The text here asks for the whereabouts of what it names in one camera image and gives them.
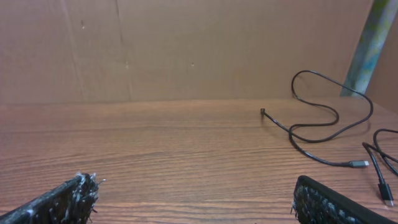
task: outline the black textured object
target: black textured object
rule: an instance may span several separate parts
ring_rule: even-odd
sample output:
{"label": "black textured object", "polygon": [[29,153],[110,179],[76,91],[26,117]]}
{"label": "black textured object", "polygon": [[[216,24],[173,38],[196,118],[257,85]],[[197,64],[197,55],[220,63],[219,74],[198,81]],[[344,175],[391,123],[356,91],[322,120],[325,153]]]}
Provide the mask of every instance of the black textured object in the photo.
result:
{"label": "black textured object", "polygon": [[396,223],[304,175],[297,180],[292,209],[300,223]]}
{"label": "black textured object", "polygon": [[98,198],[95,174],[80,174],[31,202],[0,216],[1,224],[84,224]]}

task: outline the cardboard wall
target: cardboard wall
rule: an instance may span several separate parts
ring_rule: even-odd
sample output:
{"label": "cardboard wall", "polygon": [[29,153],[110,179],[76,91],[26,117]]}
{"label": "cardboard wall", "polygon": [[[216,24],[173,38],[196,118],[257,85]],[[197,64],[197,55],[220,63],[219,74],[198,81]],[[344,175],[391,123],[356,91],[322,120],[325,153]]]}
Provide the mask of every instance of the cardboard wall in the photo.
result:
{"label": "cardboard wall", "polygon": [[288,98],[344,81],[371,4],[3,0],[0,104]]}
{"label": "cardboard wall", "polygon": [[373,102],[398,113],[398,17],[391,25],[366,95]]}

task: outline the cable connector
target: cable connector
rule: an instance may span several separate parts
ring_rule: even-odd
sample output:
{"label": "cable connector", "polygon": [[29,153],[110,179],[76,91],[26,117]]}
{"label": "cable connector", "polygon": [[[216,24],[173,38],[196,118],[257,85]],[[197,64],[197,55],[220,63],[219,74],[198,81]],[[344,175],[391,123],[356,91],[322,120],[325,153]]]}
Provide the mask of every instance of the cable connector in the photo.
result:
{"label": "cable connector", "polygon": [[365,168],[369,165],[368,161],[349,161],[348,163],[352,168]]}
{"label": "cable connector", "polygon": [[390,207],[394,206],[394,198],[392,197],[390,186],[388,184],[379,184],[379,190],[384,203]]}

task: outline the wooden tabletop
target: wooden tabletop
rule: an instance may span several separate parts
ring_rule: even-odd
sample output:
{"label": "wooden tabletop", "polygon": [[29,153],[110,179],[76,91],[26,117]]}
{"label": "wooden tabletop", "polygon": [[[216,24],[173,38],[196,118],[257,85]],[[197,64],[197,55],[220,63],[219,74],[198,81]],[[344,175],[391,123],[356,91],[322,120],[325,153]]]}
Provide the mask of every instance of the wooden tabletop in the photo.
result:
{"label": "wooden tabletop", "polygon": [[[297,130],[312,139],[330,135],[369,110],[359,98],[314,101],[335,107],[341,119],[332,127]],[[297,100],[2,106],[0,213],[80,170],[107,179],[99,189],[98,213],[91,216],[95,224],[296,223],[290,208],[300,175],[398,221],[398,207],[386,207],[379,198],[372,166],[331,167],[303,156],[285,131],[261,119],[260,108],[286,126],[334,119]],[[332,141],[300,145],[330,161],[370,162],[361,143],[373,143],[379,128],[398,129],[398,115],[375,105],[369,122]],[[379,142],[398,157],[398,136],[381,134]],[[398,178],[380,166],[398,198]]]}

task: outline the metal connector tip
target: metal connector tip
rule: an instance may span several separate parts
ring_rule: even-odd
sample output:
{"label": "metal connector tip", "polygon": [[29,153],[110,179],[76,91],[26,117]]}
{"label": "metal connector tip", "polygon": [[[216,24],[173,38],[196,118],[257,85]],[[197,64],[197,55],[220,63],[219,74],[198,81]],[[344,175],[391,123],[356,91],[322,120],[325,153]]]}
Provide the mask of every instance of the metal connector tip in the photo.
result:
{"label": "metal connector tip", "polygon": [[385,200],[384,203],[385,203],[387,206],[390,206],[390,207],[393,207],[393,206],[394,206],[394,201],[391,201],[391,200]]}

